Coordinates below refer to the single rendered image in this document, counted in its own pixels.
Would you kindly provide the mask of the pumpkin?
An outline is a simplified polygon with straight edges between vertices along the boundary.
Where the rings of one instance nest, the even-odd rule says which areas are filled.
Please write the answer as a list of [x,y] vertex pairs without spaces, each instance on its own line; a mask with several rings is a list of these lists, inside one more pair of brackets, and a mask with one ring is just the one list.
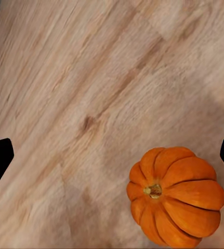
[[129,177],[131,215],[157,245],[194,249],[218,229],[224,189],[213,166],[189,148],[150,149]]

